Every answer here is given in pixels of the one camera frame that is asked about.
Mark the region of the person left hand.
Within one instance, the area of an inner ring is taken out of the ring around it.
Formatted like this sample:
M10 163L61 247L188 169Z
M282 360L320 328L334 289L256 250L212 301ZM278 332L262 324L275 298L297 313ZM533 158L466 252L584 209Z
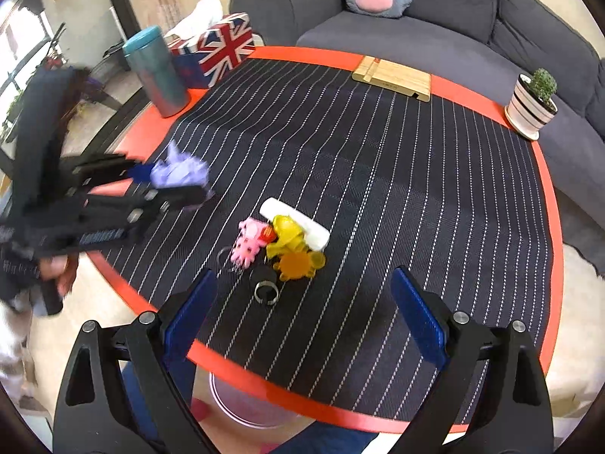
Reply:
M55 283L61 297L67 296L72 291L78 266L79 256L77 254L42 258L39 261L42 280Z

